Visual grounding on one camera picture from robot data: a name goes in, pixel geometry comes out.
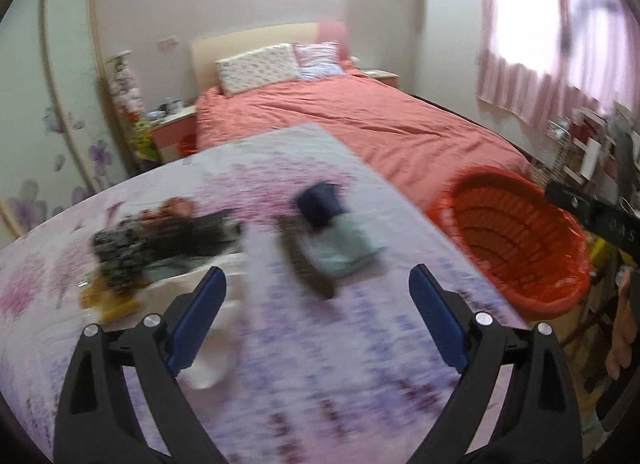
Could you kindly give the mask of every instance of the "coral bedspread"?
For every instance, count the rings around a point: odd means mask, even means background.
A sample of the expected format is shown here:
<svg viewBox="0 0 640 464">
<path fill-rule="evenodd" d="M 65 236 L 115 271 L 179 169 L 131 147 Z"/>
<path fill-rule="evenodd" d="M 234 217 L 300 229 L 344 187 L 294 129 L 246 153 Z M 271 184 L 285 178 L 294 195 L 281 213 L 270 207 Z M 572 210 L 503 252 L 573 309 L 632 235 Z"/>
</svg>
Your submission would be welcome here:
<svg viewBox="0 0 640 464">
<path fill-rule="evenodd" d="M 312 82 L 287 82 L 226 97 L 198 99 L 198 148 L 310 121 L 320 124 L 426 211 L 461 168 L 487 164 L 526 173 L 507 141 L 386 86 L 357 70 Z"/>
</svg>

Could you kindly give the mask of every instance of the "blue gripper pad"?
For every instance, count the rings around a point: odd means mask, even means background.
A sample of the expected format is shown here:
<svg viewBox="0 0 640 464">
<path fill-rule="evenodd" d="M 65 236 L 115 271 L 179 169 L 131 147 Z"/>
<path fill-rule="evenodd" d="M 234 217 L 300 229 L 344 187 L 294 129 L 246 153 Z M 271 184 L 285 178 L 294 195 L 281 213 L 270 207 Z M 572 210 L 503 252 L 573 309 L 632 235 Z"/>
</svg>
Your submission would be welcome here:
<svg viewBox="0 0 640 464">
<path fill-rule="evenodd" d="M 193 293 L 193 300 L 168 340 L 171 355 L 166 365 L 174 377 L 193 364 L 200 345 L 225 301 L 225 273 L 212 267 Z"/>
<path fill-rule="evenodd" d="M 409 274 L 409 294 L 444 362 L 460 374 L 464 372 L 469 364 L 465 333 L 419 266 L 414 267 Z"/>
</svg>

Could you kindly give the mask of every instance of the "rolled sock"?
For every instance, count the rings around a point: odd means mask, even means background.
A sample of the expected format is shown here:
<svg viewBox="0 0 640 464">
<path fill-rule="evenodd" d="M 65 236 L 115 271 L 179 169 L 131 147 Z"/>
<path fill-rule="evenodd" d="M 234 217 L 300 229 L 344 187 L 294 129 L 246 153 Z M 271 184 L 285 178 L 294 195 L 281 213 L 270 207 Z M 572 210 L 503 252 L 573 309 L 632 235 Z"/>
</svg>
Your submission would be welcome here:
<svg viewBox="0 0 640 464">
<path fill-rule="evenodd" d="M 302 230 L 300 218 L 277 217 L 276 223 L 280 230 L 280 243 L 287 253 L 293 271 L 300 283 L 325 300 L 333 298 L 335 296 L 334 282 L 314 267 L 298 245 L 297 235 Z"/>
<path fill-rule="evenodd" d="M 336 189 L 335 184 L 319 182 L 294 199 L 300 214 L 312 229 L 324 229 L 332 218 L 345 212 L 335 193 Z"/>
<path fill-rule="evenodd" d="M 309 236 L 307 245 L 316 267 L 333 279 L 368 266 L 384 249 L 372 244 L 350 213 L 332 218 L 328 227 Z"/>
</svg>

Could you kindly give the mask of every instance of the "floral tablecloth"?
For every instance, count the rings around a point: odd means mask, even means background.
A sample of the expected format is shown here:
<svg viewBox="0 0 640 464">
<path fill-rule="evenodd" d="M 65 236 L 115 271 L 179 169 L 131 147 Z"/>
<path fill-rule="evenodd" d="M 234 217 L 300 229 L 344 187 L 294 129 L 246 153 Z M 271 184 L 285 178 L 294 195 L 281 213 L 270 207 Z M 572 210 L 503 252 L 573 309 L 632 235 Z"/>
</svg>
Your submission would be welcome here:
<svg viewBox="0 0 640 464">
<path fill-rule="evenodd" d="M 298 283 L 273 221 L 293 214 L 291 198 L 321 180 L 340 185 L 358 223 L 387 247 L 331 301 Z M 58 394 L 83 326 L 76 284 L 95 264 L 88 239 L 172 196 L 192 197 L 200 214 L 236 208 L 246 223 L 249 293 L 237 365 L 213 388 L 185 390 L 232 463 L 406 462 L 458 380 L 409 297 L 415 264 L 472 309 L 522 325 L 437 228 L 318 126 L 224 144 L 91 197 L 0 252 L 0 390 L 49 457 Z M 490 434 L 508 376 L 507 368 L 475 446 Z M 127 381 L 148 443 L 165 449 L 134 372 Z"/>
</svg>

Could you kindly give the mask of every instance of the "floral pillow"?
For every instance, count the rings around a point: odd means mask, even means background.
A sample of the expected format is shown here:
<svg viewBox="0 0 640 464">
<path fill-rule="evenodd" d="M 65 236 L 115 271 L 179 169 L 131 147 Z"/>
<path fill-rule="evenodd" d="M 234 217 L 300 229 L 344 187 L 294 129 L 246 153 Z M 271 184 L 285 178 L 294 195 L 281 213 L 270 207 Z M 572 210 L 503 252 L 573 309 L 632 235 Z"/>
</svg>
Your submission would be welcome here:
<svg viewBox="0 0 640 464">
<path fill-rule="evenodd" d="M 233 96 L 273 83 L 300 79 L 289 43 L 271 45 L 216 62 L 225 95 Z"/>
<path fill-rule="evenodd" d="M 312 81 L 329 76 L 342 76 L 345 73 L 340 66 L 340 44 L 335 41 L 312 43 L 309 45 L 294 44 L 300 79 Z"/>
</svg>

